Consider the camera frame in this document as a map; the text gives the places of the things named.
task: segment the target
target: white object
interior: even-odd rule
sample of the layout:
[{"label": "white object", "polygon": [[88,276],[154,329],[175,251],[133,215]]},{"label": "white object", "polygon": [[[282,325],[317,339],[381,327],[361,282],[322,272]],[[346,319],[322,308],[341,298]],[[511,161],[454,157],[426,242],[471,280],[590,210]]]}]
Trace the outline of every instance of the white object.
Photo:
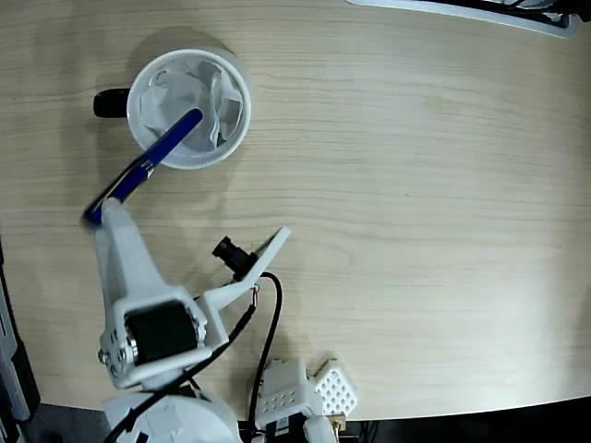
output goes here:
[{"label": "white object", "polygon": [[[425,0],[347,0],[349,3],[359,6],[381,6],[391,7],[397,9],[405,9],[408,11],[422,11],[443,14],[446,16],[456,16],[464,18],[473,18],[476,20],[490,21],[493,23],[500,23],[503,25],[514,26],[516,28],[523,28],[526,30],[535,30],[550,35],[559,37],[571,37],[574,35],[579,27],[580,19],[576,15],[567,17],[568,25],[566,28],[559,28],[546,23],[541,23],[527,18],[508,16],[506,14],[499,14],[495,12],[483,11],[472,7],[446,5],[439,2],[429,2]],[[535,5],[536,2],[528,2],[528,5]]]},{"label": "white object", "polygon": [[[195,105],[206,108],[201,109],[204,120],[189,134],[187,144],[180,143],[163,164],[176,169],[204,168],[228,157],[242,142],[252,114],[250,81],[235,56],[219,48],[195,48],[152,60],[131,85],[127,123],[146,150],[183,110]],[[219,146],[218,133],[225,139]]]},{"label": "white object", "polygon": [[[238,422],[232,409],[218,396],[195,391],[195,398],[170,395],[141,414],[133,429],[118,443],[136,443],[141,434],[149,443],[242,443]],[[133,407],[151,394],[134,392],[103,404],[111,427],[115,427]]]},{"label": "white object", "polygon": [[[265,243],[244,280],[207,291],[195,302],[183,286],[164,282],[138,226],[118,200],[107,199],[103,203],[103,226],[95,233],[95,247],[105,309],[99,356],[113,384],[120,389],[138,383],[144,389],[157,389],[178,377],[183,368],[209,358],[216,348],[227,343],[220,311],[255,286],[289,234],[289,229],[283,227]],[[181,303],[189,313],[197,348],[136,365],[138,347],[126,328],[127,316],[169,302]]]},{"label": "white object", "polygon": [[176,148],[201,154],[214,152],[218,139],[229,139],[242,114],[242,95],[228,71],[210,60],[190,56],[162,66],[139,99],[143,125],[161,137],[191,109],[203,112],[203,120]]},{"label": "white object", "polygon": [[306,378],[304,360],[271,361],[263,372],[259,389],[255,414],[257,429],[265,429],[269,423],[280,422],[296,413],[308,418],[322,415],[322,398]]},{"label": "white object", "polygon": [[355,385],[338,360],[326,362],[319,373],[313,377],[313,382],[314,390],[322,398],[322,413],[325,415],[335,413],[348,415],[359,402]]},{"label": "white object", "polygon": [[336,443],[331,422],[323,416],[311,417],[304,423],[304,434],[308,443]]}]

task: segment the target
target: mug handle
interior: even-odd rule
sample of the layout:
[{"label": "mug handle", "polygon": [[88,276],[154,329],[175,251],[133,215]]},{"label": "mug handle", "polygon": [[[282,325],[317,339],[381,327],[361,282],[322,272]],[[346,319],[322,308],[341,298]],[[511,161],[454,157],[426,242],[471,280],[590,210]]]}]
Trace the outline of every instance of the mug handle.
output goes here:
[{"label": "mug handle", "polygon": [[101,118],[125,118],[129,88],[102,90],[94,96],[92,110]]}]

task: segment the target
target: perforated white part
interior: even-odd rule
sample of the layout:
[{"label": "perforated white part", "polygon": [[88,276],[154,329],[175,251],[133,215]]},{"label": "perforated white part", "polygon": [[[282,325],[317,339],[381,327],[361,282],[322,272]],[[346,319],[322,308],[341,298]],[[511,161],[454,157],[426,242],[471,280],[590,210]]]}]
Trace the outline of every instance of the perforated white part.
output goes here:
[{"label": "perforated white part", "polygon": [[314,390],[322,396],[322,413],[352,412],[359,401],[351,378],[337,360],[329,360],[314,377]]}]

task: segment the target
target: tissue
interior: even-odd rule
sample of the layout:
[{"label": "tissue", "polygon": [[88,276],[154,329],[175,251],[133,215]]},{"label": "tissue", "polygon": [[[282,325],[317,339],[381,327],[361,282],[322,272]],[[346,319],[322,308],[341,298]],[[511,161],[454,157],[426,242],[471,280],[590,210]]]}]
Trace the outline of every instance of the tissue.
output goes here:
[{"label": "tissue", "polygon": [[222,66],[195,57],[162,66],[139,98],[141,123],[157,137],[193,108],[203,120],[185,137],[183,144],[196,152],[216,150],[238,126],[243,98],[240,89]]}]

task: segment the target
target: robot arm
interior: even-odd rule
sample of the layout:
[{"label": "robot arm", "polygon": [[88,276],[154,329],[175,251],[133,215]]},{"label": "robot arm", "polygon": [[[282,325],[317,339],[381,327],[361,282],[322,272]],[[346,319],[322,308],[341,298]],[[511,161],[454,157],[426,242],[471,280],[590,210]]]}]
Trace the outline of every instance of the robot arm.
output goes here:
[{"label": "robot arm", "polygon": [[[105,309],[99,358],[113,384],[119,389],[138,384],[157,389],[184,368],[211,357],[228,342],[220,311],[255,286],[289,234],[288,228],[281,228],[251,255],[240,281],[209,290],[195,301],[183,286],[163,280],[138,226],[118,200],[107,199],[95,246]],[[232,261],[232,253],[241,251],[229,239],[221,245],[216,250],[224,261],[235,268],[242,264]]]},{"label": "robot arm", "polygon": [[[281,228],[251,254],[224,238],[213,254],[235,273],[234,281],[194,300],[183,286],[163,280],[138,226],[118,200],[104,201],[102,221],[95,231],[105,309],[99,358],[119,389],[136,385],[148,391],[162,389],[228,343],[221,311],[256,286],[290,234],[289,229]],[[301,359],[269,365],[260,389],[256,426],[267,436],[291,433],[308,443],[335,443],[331,424],[323,416],[321,395],[306,378]],[[111,427],[151,395],[133,392],[105,402]],[[267,406],[273,399],[280,401]],[[257,437],[256,442],[266,439]],[[116,441],[241,442],[230,407],[218,396],[190,387],[163,396],[140,413]]]}]

